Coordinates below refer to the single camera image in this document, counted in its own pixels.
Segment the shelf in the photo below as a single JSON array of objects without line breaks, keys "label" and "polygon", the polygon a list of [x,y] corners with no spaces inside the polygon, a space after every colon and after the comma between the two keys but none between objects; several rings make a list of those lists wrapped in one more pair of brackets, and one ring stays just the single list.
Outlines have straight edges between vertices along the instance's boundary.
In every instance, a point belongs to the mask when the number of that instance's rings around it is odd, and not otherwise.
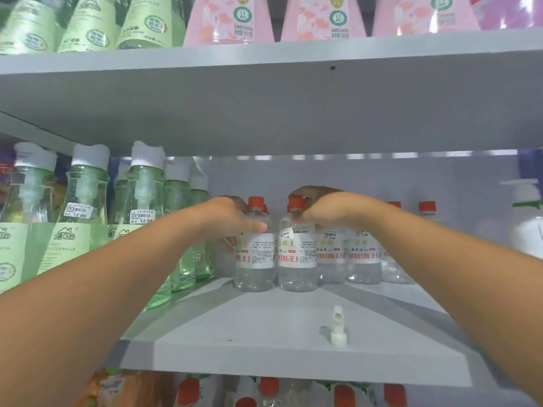
[{"label": "shelf", "polygon": [[533,148],[542,65],[543,29],[7,56],[0,112],[114,155]]},{"label": "shelf", "polygon": [[[448,314],[417,285],[326,285],[241,293],[221,278],[142,313],[106,366],[458,387],[504,386]],[[334,306],[349,345],[329,343]]]}]

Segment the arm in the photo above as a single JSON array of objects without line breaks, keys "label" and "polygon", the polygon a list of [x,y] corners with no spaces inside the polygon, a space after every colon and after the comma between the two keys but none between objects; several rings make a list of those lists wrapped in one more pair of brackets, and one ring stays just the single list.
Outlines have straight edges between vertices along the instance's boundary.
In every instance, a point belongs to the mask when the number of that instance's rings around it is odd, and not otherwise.
[{"label": "arm", "polygon": [[370,232],[493,361],[543,404],[542,260],[363,195],[323,187],[302,187],[291,195],[318,200],[304,212],[304,221]]},{"label": "arm", "polygon": [[7,407],[67,406],[200,241],[263,232],[229,198],[168,214],[0,296],[0,397]]}]

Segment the pink floral label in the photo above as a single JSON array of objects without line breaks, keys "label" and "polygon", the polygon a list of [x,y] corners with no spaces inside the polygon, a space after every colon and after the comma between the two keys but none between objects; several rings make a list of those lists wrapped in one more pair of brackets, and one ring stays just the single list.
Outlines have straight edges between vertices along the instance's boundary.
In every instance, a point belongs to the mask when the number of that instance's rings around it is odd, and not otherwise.
[{"label": "pink floral label", "polygon": [[394,0],[397,35],[457,29],[455,0]]},{"label": "pink floral label", "polygon": [[204,3],[202,41],[253,42],[255,0],[205,0]]},{"label": "pink floral label", "polygon": [[300,0],[298,40],[349,38],[347,0]]}]

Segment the pink bottle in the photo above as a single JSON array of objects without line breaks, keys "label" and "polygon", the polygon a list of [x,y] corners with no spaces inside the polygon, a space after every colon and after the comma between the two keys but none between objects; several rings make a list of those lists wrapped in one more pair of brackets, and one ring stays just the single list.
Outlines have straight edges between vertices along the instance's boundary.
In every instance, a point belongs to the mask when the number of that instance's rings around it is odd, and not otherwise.
[{"label": "pink bottle", "polygon": [[356,0],[288,0],[281,41],[365,36]]},{"label": "pink bottle", "polygon": [[195,0],[183,47],[273,43],[267,0]]},{"label": "pink bottle", "polygon": [[471,0],[481,30],[543,27],[543,0]]},{"label": "pink bottle", "polygon": [[372,35],[479,30],[469,0],[377,0]]}]

